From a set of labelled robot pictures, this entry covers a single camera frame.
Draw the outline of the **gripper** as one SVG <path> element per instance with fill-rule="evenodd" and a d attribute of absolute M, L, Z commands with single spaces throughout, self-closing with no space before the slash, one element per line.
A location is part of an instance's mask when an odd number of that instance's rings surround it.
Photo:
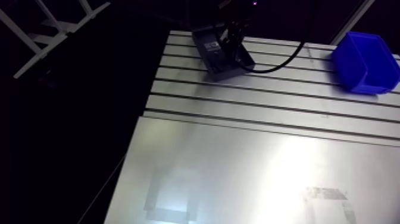
<path fill-rule="evenodd" d="M 228 59 L 239 64 L 240 46 L 254 12 L 250 0 L 223 0 L 218 2 L 218 15 L 223 21 L 223 31 L 218 35 L 218 44 Z"/>

